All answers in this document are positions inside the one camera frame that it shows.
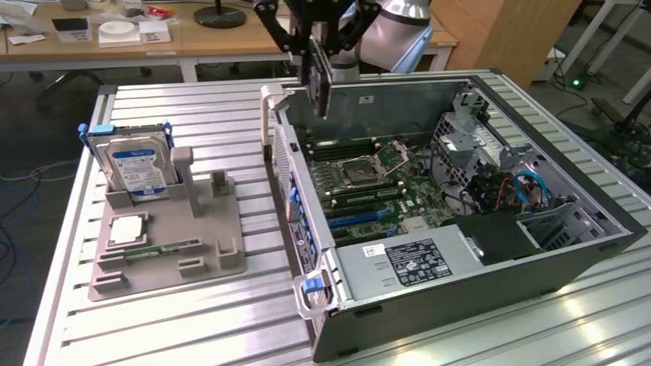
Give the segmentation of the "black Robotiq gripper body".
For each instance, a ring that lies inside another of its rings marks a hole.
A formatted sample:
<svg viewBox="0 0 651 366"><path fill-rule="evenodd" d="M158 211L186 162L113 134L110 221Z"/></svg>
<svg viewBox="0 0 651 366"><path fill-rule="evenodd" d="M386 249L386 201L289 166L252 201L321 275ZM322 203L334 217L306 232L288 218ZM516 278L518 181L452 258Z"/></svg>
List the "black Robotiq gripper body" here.
<svg viewBox="0 0 651 366"><path fill-rule="evenodd" d="M337 21L353 4L353 0L284 0L297 20Z"/></svg>

